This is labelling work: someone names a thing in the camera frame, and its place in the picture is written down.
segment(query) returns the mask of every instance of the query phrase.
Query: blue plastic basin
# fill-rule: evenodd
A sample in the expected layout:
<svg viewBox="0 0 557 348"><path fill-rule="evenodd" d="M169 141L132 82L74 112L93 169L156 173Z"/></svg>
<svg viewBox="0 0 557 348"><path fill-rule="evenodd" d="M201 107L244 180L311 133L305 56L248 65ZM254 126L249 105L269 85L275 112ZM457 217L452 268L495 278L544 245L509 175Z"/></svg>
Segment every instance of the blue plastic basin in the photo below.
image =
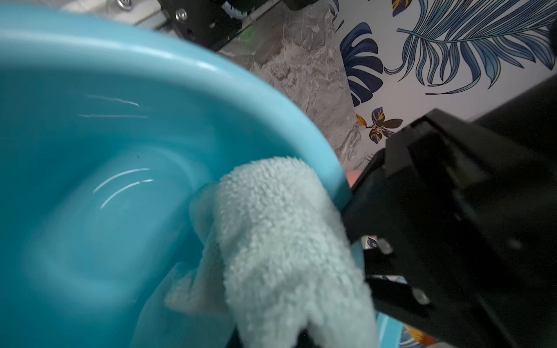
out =
<svg viewBox="0 0 557 348"><path fill-rule="evenodd" d="M145 300L202 245L188 201L237 165L297 156L342 207L313 123L196 45L0 6L0 346L128 346Z"/></svg>

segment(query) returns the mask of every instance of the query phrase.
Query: leaf pattern wallpaper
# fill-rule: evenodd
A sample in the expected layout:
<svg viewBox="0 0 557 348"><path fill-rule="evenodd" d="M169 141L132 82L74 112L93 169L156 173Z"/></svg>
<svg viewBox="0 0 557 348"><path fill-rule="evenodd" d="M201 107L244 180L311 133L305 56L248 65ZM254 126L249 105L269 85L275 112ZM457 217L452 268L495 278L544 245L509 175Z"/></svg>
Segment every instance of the leaf pattern wallpaper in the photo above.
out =
<svg viewBox="0 0 557 348"><path fill-rule="evenodd" d="M549 26L557 14L557 0L532 0L519 7L515 6L518 0L444 0L430 6L427 0L417 2L420 17L414 29L397 30L408 34L402 48L402 64L392 70L385 68L385 72L396 74L406 67L402 76L405 78L415 64L416 78L422 85L427 80L428 87L452 81L463 65L472 75L471 82L460 88L428 95L459 93L474 87L482 76L480 65L491 80L489 87L501 74L501 61L524 68L521 59L536 62L537 57L550 70L555 65ZM436 75L440 82L434 84Z"/></svg>
<svg viewBox="0 0 557 348"><path fill-rule="evenodd" d="M360 69L360 66L370 68L378 73L383 73L383 63L377 56L363 55L362 53L377 54L377 43L371 38L364 38L354 44L355 40L372 31L366 23L358 24L340 43L340 54L343 57L344 70L348 76L348 86L352 93L354 106L360 105L373 97L373 92L381 88L383 81L376 75Z"/></svg>
<svg viewBox="0 0 557 348"><path fill-rule="evenodd" d="M557 0L329 0L329 7L369 155L432 109L473 120L555 74L549 32Z"/></svg>

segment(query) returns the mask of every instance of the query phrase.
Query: gray marble wall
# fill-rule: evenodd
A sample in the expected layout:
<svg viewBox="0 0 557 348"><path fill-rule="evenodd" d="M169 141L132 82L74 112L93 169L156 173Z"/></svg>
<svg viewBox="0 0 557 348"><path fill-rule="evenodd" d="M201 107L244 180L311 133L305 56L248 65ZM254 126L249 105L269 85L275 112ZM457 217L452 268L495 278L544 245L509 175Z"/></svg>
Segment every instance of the gray marble wall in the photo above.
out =
<svg viewBox="0 0 557 348"><path fill-rule="evenodd" d="M326 2L291 11L279 2L220 50L267 81L321 130L345 170L362 169L356 113Z"/></svg>

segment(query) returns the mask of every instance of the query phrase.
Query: screw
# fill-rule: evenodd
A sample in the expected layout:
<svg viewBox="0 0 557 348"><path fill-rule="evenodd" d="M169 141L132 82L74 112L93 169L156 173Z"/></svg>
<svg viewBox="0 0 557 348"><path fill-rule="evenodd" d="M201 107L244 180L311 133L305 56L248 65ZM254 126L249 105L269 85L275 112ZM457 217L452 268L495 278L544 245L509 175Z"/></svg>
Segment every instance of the screw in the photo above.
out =
<svg viewBox="0 0 557 348"><path fill-rule="evenodd" d="M116 4L124 11L131 11L131 0L116 0Z"/></svg>
<svg viewBox="0 0 557 348"><path fill-rule="evenodd" d="M188 13L183 8L178 8L176 10L176 20L180 23L184 23L188 19Z"/></svg>
<svg viewBox="0 0 557 348"><path fill-rule="evenodd" d="M431 303L431 300L429 299L429 297L427 297L426 293L423 292L422 289L418 289L416 287L412 288L412 295L414 295L414 298L416 299L416 301L420 304L420 305L429 305Z"/></svg>
<svg viewBox="0 0 557 348"><path fill-rule="evenodd" d="M389 255L393 253L393 247L390 246L389 242L385 238L377 239L377 244L379 244L379 249L385 255Z"/></svg>

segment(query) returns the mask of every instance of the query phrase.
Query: white towel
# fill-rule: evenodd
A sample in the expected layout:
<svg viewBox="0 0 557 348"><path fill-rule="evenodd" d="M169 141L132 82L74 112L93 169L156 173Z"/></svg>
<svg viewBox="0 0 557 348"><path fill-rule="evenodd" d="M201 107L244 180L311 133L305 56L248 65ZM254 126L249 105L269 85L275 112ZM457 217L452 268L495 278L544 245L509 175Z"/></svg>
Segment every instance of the white towel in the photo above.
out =
<svg viewBox="0 0 557 348"><path fill-rule="evenodd" d="M246 348L291 348L304 328L322 348L378 346L340 214L304 162L239 166L200 192L190 213L203 257L169 291L169 308L230 312Z"/></svg>

